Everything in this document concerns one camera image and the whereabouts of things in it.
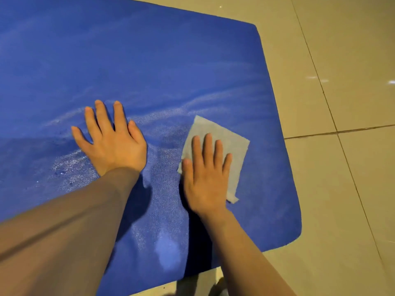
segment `tile floor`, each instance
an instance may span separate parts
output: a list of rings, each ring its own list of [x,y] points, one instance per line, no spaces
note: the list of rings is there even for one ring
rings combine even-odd
[[[294,291],[395,295],[395,0],[139,1],[257,26],[303,219],[265,255]],[[206,296],[221,276],[139,295]]]

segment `blue vinyl cover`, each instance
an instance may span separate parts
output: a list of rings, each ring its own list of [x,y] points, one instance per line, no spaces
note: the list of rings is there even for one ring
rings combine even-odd
[[[195,115],[251,141],[227,204],[262,250],[301,213],[261,41],[252,24],[131,0],[1,0],[0,221],[98,176],[85,106],[123,103],[148,142],[98,295],[126,296],[218,266],[177,173]]]

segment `pinky finger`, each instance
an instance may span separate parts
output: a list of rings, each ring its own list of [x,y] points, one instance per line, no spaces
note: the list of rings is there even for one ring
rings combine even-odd
[[[72,127],[72,134],[73,134],[74,140],[76,141],[76,144],[79,146],[79,148],[84,153],[89,152],[92,147],[92,144],[90,144],[88,141],[86,141],[86,139],[82,135],[81,130],[77,127]]]
[[[229,177],[230,165],[232,164],[232,154],[227,154],[225,157],[224,165],[222,166],[222,173],[226,177]]]

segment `blue leather surface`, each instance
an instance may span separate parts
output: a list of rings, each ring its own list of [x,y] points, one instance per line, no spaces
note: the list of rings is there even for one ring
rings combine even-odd
[[[126,296],[217,265],[179,195],[177,167],[196,114],[251,141],[240,201],[228,204],[248,235],[262,251],[299,236],[255,26],[131,0],[1,0],[0,221],[97,178],[70,131],[87,133],[83,108],[96,99],[111,117],[121,101],[149,145],[98,295]]]

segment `cleaning wipe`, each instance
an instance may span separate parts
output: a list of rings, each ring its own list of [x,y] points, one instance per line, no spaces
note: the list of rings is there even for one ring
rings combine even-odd
[[[247,153],[250,141],[228,129],[225,129],[224,127],[221,127],[215,122],[196,115],[194,123],[192,124],[192,127],[188,133],[188,137],[186,138],[184,148],[182,149],[181,160],[184,158],[192,159],[192,138],[194,136],[199,136],[202,147],[204,137],[207,133],[211,133],[213,135],[213,149],[216,140],[222,141],[224,146],[224,160],[226,154],[231,153],[233,155],[229,172],[229,184],[226,199],[234,204],[239,200],[235,196],[236,188],[237,184],[239,183],[241,167],[243,166],[244,157]],[[181,163],[178,166],[178,172],[180,174],[182,173]]]

